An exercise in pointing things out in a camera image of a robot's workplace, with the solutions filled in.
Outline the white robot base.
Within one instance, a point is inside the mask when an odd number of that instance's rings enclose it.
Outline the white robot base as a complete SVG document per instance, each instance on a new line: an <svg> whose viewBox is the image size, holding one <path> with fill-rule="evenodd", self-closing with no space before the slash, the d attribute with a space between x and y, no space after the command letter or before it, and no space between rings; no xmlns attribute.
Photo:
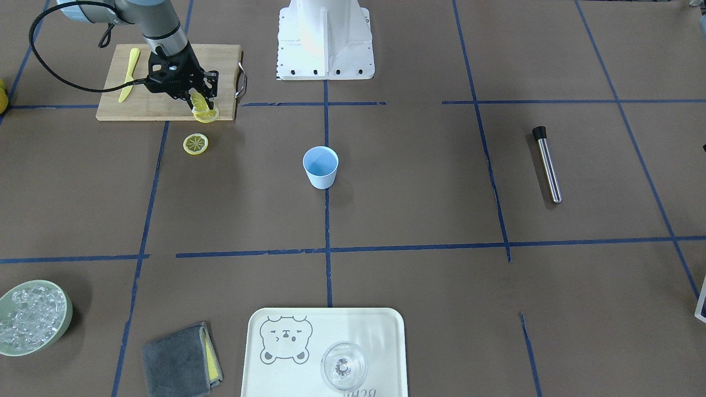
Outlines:
<svg viewBox="0 0 706 397"><path fill-rule="evenodd" d="M370 13L358 1L292 1L280 9L278 23L277 80L375 76Z"/></svg>

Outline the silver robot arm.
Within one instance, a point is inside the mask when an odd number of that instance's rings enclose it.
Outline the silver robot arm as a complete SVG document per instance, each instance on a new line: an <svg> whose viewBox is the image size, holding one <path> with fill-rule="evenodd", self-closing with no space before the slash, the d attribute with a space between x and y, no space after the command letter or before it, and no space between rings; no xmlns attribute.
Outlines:
<svg viewBox="0 0 706 397"><path fill-rule="evenodd" d="M205 71L197 60L170 1L58 1L66 18L110 26L134 25L151 48L146 89L186 101L203 122L219 114L214 98L218 72Z"/></svg>

